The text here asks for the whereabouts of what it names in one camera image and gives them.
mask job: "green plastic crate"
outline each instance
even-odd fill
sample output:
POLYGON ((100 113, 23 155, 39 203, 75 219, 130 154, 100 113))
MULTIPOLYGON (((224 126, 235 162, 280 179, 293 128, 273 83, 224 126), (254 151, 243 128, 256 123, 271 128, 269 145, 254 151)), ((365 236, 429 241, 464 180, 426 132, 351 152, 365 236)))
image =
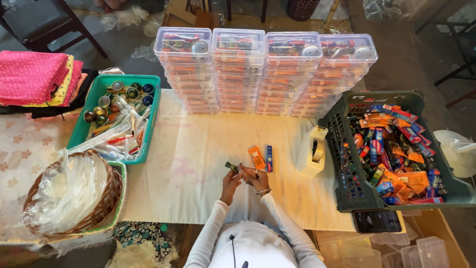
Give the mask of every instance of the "green plastic crate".
POLYGON ((473 206, 476 204, 474 188, 459 179, 452 177, 448 162, 436 141, 433 132, 428 129, 426 120, 421 116, 425 107, 425 101, 417 91, 377 91, 377 92, 351 92, 342 93, 342 97, 319 119, 319 125, 329 129, 326 139, 329 144, 330 154, 336 170, 336 180, 339 187, 336 189, 337 210, 351 212, 354 210, 387 209, 387 210, 412 210, 425 208, 444 208, 455 206, 473 206), (422 133, 432 141, 430 147, 435 151, 433 156, 436 167, 441 172, 441 178, 446 185, 448 194, 442 195, 444 203, 388 206, 378 197, 377 191, 365 178, 365 172, 359 161, 357 147, 354 144, 350 121, 350 115, 362 115, 371 105, 395 104, 402 110, 409 110, 418 116, 418 124, 426 128, 422 133), (348 150, 342 150, 344 143, 349 144, 348 150))
POLYGON ((154 131, 155 119, 157 115, 157 109, 160 102, 160 78, 155 75, 139 75, 139 74, 101 74, 96 77, 92 83, 91 90, 89 91, 84 108, 79 115, 78 121, 74 126, 73 134, 69 139, 68 149, 75 147, 86 140, 88 131, 91 124, 84 122, 83 114, 85 111, 94 110, 98 106, 98 100, 100 97, 107 93, 107 87, 110 87, 116 80, 122 80, 124 85, 131 85, 137 82, 141 85, 150 83, 155 85, 154 91, 154 103, 152 104, 152 110, 150 111, 149 123, 147 125, 147 132, 144 134, 144 140, 142 141, 143 154, 139 159, 133 161, 121 161, 126 165, 136 165, 146 161, 147 154, 149 152, 150 141, 152 139, 152 133, 154 131))

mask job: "yellow fabric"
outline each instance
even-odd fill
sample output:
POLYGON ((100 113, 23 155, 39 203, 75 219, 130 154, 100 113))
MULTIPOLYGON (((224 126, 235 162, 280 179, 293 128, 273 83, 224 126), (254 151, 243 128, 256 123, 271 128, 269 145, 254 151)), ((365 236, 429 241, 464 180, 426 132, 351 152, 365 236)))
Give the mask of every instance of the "yellow fabric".
POLYGON ((63 104, 66 99, 66 93, 68 92, 69 83, 71 82, 71 77, 73 76, 73 61, 74 56, 68 55, 68 61, 66 62, 66 68, 68 68, 68 74, 66 74, 63 83, 59 86, 58 90, 54 93, 54 96, 51 98, 51 101, 45 102, 42 104, 27 104, 23 107, 48 107, 48 106, 57 106, 63 104))

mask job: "floral tablecloth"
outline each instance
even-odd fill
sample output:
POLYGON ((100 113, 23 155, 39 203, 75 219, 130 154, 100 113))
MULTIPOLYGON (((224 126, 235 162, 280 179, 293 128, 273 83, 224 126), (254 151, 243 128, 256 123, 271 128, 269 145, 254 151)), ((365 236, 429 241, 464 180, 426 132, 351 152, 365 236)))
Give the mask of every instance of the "floral tablecloth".
POLYGON ((23 246, 60 255, 112 239, 112 230, 63 239, 36 236, 21 223, 23 204, 35 179, 68 144, 77 117, 28 120, 24 114, 0 115, 0 246, 23 246), (44 249, 50 245, 53 250, 44 249))

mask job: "smartphone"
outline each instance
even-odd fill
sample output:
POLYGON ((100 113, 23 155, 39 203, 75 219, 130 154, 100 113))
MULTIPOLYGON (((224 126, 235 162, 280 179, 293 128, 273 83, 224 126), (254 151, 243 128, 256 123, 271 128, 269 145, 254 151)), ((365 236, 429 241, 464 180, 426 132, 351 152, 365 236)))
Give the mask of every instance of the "smartphone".
POLYGON ((396 211, 362 210, 353 211, 352 217, 359 234, 399 233, 402 231, 396 211))

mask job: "bracelet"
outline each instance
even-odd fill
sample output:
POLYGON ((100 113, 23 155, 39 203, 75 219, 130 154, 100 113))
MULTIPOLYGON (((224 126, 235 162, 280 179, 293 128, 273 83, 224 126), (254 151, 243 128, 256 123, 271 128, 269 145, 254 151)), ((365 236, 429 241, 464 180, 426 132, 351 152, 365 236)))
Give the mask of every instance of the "bracelet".
POLYGON ((272 190, 272 189, 266 189, 266 190, 263 190, 263 191, 259 191, 259 192, 257 192, 255 195, 257 196, 257 195, 259 195, 259 194, 261 194, 261 193, 264 193, 264 192, 267 192, 267 191, 271 191, 271 190, 272 190))

